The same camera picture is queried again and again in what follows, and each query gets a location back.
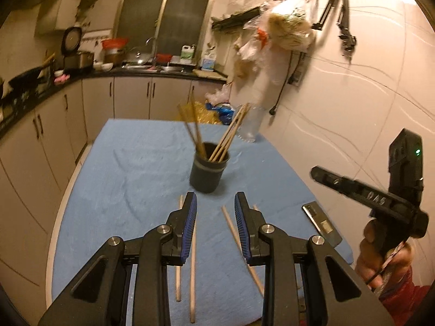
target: cutting board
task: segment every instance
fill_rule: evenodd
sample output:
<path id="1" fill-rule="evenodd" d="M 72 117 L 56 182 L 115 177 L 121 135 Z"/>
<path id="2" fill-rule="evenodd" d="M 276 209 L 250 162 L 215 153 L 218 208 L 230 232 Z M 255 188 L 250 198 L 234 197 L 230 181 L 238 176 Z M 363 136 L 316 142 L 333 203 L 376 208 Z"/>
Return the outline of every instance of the cutting board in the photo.
<path id="1" fill-rule="evenodd" d="M 219 75 L 217 72 L 203 71 L 203 70 L 193 70 L 193 73 L 201 78 L 211 78 L 219 79 L 221 81 L 226 81 L 226 77 Z"/>

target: kitchen cabinet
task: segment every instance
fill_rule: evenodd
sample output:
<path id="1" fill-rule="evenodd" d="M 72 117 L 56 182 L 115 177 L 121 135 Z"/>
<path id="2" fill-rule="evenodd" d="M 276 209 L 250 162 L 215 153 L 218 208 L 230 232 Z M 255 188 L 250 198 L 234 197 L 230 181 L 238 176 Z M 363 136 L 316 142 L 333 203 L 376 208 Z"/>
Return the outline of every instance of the kitchen cabinet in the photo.
<path id="1" fill-rule="evenodd" d="M 10 268 L 32 283 L 45 281 L 45 246 L 49 237 L 32 217 L 0 165 L 0 256 Z"/>
<path id="2" fill-rule="evenodd" d="M 72 27 L 80 0 L 46 0 L 41 4 L 36 21 L 36 34 L 46 34 Z"/>
<path id="3" fill-rule="evenodd" d="M 151 87 L 150 120 L 175 120 L 178 104 L 186 104 L 191 81 L 174 78 L 153 78 Z"/>
<path id="4" fill-rule="evenodd" d="M 210 81 L 192 81 L 191 89 L 195 91 L 195 100 L 197 102 L 205 103 L 205 94 L 216 93 L 216 89 L 221 90 L 223 84 Z"/>
<path id="5" fill-rule="evenodd" d="M 121 0 L 98 0 L 86 12 L 83 32 L 113 29 Z"/>
<path id="6" fill-rule="evenodd" d="M 66 105 L 62 92 L 35 109 L 40 140 L 54 178 L 63 193 L 76 167 L 68 135 Z"/>
<path id="7" fill-rule="evenodd" d="M 31 283 L 1 260 L 0 276 L 3 289 L 19 313 L 30 326 L 37 326 L 46 310 L 45 284 L 39 286 Z"/>
<path id="8" fill-rule="evenodd" d="M 106 121 L 114 117 L 114 78 L 84 79 L 83 109 L 88 140 L 94 141 Z"/>
<path id="9" fill-rule="evenodd" d="M 0 160 L 29 213 L 51 233 L 62 192 L 40 140 L 39 124 L 30 112 L 0 142 Z"/>
<path id="10" fill-rule="evenodd" d="M 84 123 L 82 82 L 77 81 L 64 90 L 67 127 L 74 159 L 77 160 L 88 141 Z"/>
<path id="11" fill-rule="evenodd" d="M 151 77 L 115 78 L 115 118 L 148 119 Z"/>

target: sink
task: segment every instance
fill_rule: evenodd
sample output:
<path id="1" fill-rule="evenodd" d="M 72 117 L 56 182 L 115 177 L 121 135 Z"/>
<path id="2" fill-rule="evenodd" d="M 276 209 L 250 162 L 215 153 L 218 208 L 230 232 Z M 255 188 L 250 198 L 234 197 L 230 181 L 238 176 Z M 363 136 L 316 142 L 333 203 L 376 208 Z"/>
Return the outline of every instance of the sink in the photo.
<path id="1" fill-rule="evenodd" d="M 182 66 L 159 66 L 161 72 L 183 72 L 184 67 Z"/>
<path id="2" fill-rule="evenodd" d="M 159 69 L 152 68 L 152 65 L 124 65 L 122 69 L 132 71 L 158 72 Z"/>
<path id="3" fill-rule="evenodd" d="M 150 73 L 178 73 L 178 72 L 185 72 L 184 67 L 182 66 L 155 66 L 153 68 L 152 65 L 124 65 L 122 67 L 124 70 L 131 70 L 131 71 L 143 71 L 143 72 L 150 72 Z"/>

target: red sleeve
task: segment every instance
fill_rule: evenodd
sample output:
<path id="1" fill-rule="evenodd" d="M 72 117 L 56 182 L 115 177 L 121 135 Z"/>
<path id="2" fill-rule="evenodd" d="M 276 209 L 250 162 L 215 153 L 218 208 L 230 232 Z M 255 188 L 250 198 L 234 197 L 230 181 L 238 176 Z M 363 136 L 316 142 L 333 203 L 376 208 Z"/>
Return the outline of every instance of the red sleeve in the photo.
<path id="1" fill-rule="evenodd" d="M 420 305 L 430 286 L 415 286 L 412 269 L 406 273 L 397 290 L 381 296 L 380 301 L 393 317 L 396 326 L 403 326 Z"/>

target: window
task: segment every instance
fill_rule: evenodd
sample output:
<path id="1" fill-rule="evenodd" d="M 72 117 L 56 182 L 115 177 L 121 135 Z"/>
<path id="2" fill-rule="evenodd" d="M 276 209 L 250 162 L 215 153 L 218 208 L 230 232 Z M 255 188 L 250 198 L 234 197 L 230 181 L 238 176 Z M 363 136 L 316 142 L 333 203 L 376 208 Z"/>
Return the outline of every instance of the window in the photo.
<path id="1" fill-rule="evenodd" d="M 208 2 L 124 0 L 116 34 L 129 39 L 129 48 L 144 46 L 157 35 L 158 53 L 180 55 L 183 45 L 198 45 Z"/>

